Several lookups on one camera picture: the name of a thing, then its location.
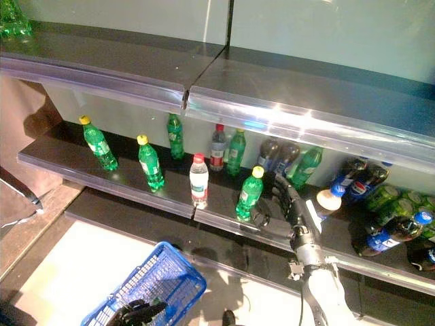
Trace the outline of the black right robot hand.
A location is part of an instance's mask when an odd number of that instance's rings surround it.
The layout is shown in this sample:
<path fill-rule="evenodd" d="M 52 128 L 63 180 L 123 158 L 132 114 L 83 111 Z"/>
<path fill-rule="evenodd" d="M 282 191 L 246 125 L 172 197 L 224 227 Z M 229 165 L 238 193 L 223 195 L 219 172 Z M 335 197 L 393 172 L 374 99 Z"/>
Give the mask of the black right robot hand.
<path fill-rule="evenodd" d="M 273 181 L 272 202 L 277 206 L 271 209 L 267 202 L 259 199 L 249 210 L 251 222 L 263 232 L 280 238 L 309 237 L 320 240 L 319 228 L 310 213 L 306 202 L 296 188 L 281 175 Z"/>

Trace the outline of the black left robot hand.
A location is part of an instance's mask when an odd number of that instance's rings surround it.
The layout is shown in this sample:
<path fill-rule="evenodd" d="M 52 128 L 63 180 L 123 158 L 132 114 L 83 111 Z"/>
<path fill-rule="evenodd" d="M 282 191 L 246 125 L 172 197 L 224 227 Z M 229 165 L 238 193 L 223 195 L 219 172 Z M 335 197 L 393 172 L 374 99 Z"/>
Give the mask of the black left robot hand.
<path fill-rule="evenodd" d="M 143 300 L 134 300 L 118 309 L 107 322 L 107 326 L 147 325 L 166 307 L 167 303 L 159 300 L 153 304 Z"/>

